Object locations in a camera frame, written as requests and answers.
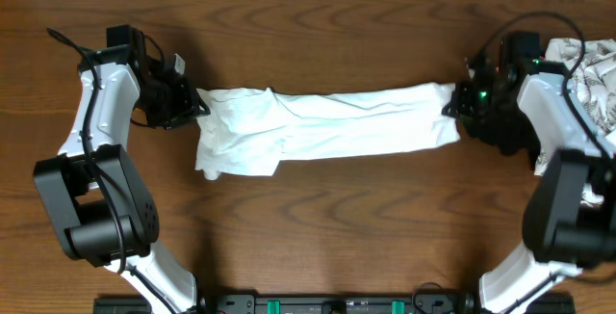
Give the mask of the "white t-shirt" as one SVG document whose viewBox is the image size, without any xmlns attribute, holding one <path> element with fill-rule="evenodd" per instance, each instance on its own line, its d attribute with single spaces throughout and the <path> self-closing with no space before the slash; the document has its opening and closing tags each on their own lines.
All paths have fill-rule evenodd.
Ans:
<svg viewBox="0 0 616 314">
<path fill-rule="evenodd" d="M 452 84 L 425 83 L 376 92 L 289 95 L 272 89 L 201 91 L 210 107 L 198 119 L 195 167 L 222 174 L 272 176 L 289 160 L 414 152 L 456 143 L 443 115 Z"/>
</svg>

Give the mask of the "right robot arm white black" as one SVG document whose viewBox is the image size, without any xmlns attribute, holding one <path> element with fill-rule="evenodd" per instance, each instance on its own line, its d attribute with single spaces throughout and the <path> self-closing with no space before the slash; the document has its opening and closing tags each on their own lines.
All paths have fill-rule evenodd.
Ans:
<svg viewBox="0 0 616 314">
<path fill-rule="evenodd" d="M 563 313 L 554 285 L 615 259 L 615 149 L 570 90 L 570 70 L 548 61 L 540 37 L 502 37 L 493 64 L 479 52 L 443 115 L 510 155 L 544 151 L 548 165 L 523 217 L 521 243 L 479 280 L 464 313 Z"/>
</svg>

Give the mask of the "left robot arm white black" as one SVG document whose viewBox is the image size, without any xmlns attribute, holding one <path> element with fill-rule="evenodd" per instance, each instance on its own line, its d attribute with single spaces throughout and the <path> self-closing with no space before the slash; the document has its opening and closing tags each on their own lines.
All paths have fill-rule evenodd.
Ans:
<svg viewBox="0 0 616 314">
<path fill-rule="evenodd" d="M 160 218 L 126 147 L 133 114 L 144 128 L 174 129 L 209 115 L 179 54 L 147 52 L 153 40 L 131 25 L 109 27 L 93 50 L 50 28 L 80 56 L 79 107 L 58 154 L 36 163 L 33 178 L 55 235 L 72 260 L 124 278 L 138 295 L 103 297 L 95 313 L 203 313 L 195 276 L 159 239 Z"/>
</svg>

